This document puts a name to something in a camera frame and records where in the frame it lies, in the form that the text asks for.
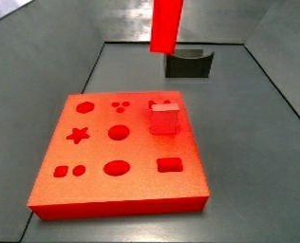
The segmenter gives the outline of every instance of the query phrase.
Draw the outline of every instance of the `red vertical bar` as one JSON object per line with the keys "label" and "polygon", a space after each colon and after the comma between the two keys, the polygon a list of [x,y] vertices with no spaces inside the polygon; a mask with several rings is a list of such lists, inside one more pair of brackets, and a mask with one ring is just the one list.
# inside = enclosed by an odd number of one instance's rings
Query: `red vertical bar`
{"label": "red vertical bar", "polygon": [[154,0],[150,51],[172,54],[183,0]]}
{"label": "red vertical bar", "polygon": [[151,110],[151,134],[175,134],[179,112],[178,104],[152,104]]}

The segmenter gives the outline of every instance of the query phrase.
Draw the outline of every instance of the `red square block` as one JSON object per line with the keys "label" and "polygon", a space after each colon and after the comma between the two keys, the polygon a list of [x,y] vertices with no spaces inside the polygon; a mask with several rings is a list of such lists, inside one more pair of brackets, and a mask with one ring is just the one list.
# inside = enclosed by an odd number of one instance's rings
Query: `red square block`
{"label": "red square block", "polygon": [[179,107],[175,103],[151,105],[151,134],[175,134]]}
{"label": "red square block", "polygon": [[[178,104],[175,134],[151,134],[152,103]],[[208,196],[180,92],[68,96],[28,200],[40,219],[202,211]]]}

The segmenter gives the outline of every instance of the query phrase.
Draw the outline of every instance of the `rounded rectangle hole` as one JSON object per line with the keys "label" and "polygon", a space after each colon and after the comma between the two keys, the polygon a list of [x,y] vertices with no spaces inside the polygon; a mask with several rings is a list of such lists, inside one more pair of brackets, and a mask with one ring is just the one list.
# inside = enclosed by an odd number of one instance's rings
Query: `rounded rectangle hole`
{"label": "rounded rectangle hole", "polygon": [[158,171],[160,173],[183,171],[183,164],[180,158],[160,158],[156,159],[156,164]]}

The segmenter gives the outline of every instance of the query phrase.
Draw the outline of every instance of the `gray floor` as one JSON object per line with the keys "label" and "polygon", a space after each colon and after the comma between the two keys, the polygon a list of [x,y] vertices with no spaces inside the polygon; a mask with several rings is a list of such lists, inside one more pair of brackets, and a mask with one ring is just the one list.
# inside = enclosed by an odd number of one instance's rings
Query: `gray floor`
{"label": "gray floor", "polygon": [[300,120],[240,46],[207,80],[167,80],[146,45],[105,45],[85,93],[180,90],[212,196],[202,213],[41,222],[25,242],[300,242]]}

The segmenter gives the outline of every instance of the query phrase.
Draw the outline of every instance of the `black holder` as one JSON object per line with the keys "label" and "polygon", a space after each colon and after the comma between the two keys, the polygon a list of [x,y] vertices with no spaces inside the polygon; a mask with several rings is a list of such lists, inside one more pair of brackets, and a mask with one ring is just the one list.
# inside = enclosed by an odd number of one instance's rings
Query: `black holder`
{"label": "black holder", "polygon": [[164,56],[166,78],[208,78],[214,52],[203,55],[202,49],[176,49]]}

